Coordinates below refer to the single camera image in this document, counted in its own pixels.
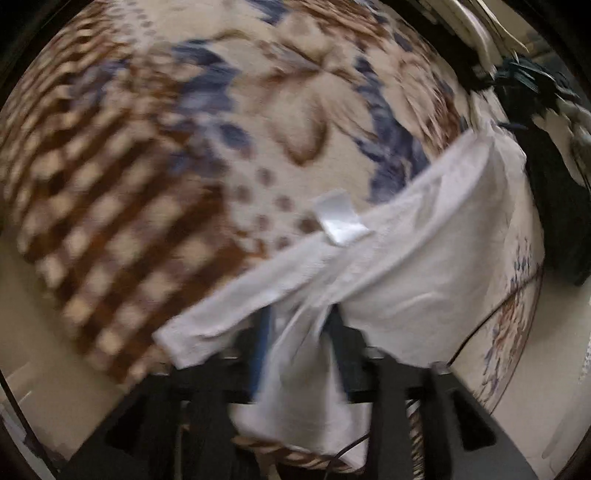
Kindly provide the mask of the white small garment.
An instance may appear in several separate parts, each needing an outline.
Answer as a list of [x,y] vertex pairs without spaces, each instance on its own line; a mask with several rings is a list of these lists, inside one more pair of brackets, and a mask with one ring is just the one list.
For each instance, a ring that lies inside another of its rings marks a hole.
[[229,346],[270,308],[270,352],[252,405],[230,416],[242,436],[330,454],[366,433],[351,406],[325,321],[349,326],[405,363],[448,360],[509,293],[510,226],[525,156],[499,128],[465,132],[391,202],[363,215],[363,238],[338,246],[311,234],[170,319],[154,340],[178,368]]

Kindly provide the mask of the floral fleece bed blanket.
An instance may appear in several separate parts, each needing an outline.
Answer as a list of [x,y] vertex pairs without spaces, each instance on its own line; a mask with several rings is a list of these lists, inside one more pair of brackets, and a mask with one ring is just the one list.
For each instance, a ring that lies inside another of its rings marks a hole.
[[[170,319],[311,234],[363,238],[465,132],[513,137],[504,119],[370,1],[94,1],[2,108],[1,192],[80,351],[135,384],[172,362]],[[509,293],[467,336],[486,408],[529,327],[540,233],[525,177]]]

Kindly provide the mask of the dark teal blanket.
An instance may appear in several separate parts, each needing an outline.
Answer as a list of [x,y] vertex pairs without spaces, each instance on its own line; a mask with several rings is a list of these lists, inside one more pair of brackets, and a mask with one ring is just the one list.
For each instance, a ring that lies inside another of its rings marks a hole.
[[581,103],[581,97],[564,78],[555,76],[525,56],[506,57],[492,76],[492,85],[509,96],[521,95],[536,107],[559,108],[559,102]]

